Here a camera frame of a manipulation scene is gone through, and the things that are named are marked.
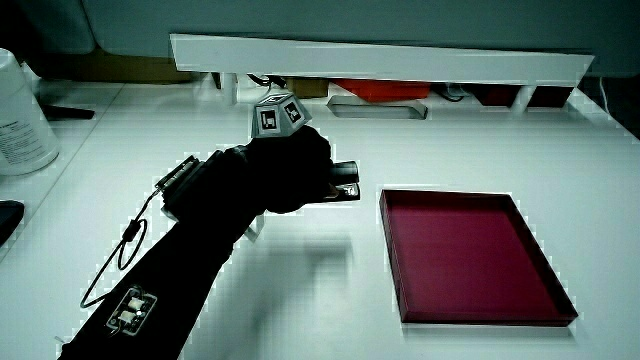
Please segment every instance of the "sensor module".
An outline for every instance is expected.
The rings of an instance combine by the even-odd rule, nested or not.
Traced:
[[[140,287],[130,288],[107,321],[107,327],[114,330],[112,336],[119,332],[136,336],[156,301],[157,297],[145,293]]]

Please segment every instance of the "white container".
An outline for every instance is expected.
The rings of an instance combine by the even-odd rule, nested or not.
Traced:
[[[0,48],[0,175],[21,175],[52,162],[60,152],[24,73]]]

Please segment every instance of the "maroon tray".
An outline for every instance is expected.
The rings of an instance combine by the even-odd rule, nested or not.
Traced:
[[[567,326],[577,316],[509,195],[383,190],[403,322]]]

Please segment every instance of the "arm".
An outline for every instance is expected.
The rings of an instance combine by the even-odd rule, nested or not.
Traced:
[[[180,222],[116,285],[60,359],[177,358],[233,243],[265,209],[284,213],[322,198],[331,165],[328,142],[309,127],[212,155],[175,204]],[[136,336],[109,337],[105,324],[134,284],[158,301]]]

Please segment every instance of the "hand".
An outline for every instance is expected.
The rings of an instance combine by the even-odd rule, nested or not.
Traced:
[[[286,138],[258,138],[247,145],[255,186],[267,210],[287,213],[308,202],[337,195],[329,184],[331,146],[318,132],[303,126]]]

